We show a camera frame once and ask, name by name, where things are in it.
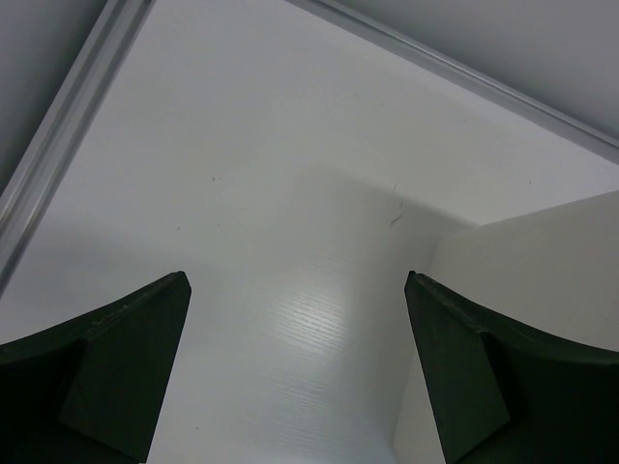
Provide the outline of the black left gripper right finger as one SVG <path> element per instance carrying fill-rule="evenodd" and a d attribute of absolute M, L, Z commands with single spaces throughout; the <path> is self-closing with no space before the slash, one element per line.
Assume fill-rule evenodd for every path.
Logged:
<path fill-rule="evenodd" d="M 615 463 L 618 355 L 412 272 L 404 287 L 448 463 Z"/>

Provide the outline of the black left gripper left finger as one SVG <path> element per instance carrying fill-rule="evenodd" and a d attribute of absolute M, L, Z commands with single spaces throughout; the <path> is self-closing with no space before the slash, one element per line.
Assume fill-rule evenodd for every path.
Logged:
<path fill-rule="evenodd" d="M 146 462 L 191 295 L 171 273 L 2 344 L 2 462 Z"/>

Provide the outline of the white drawer cabinet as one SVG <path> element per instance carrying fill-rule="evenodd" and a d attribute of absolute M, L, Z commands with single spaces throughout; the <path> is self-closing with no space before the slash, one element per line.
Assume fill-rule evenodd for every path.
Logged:
<path fill-rule="evenodd" d="M 427 274 L 482 305 L 618 355 L 618 196 L 588 199 L 459 232 Z M 402 463 L 448 463 L 417 351 L 394 439 Z"/>

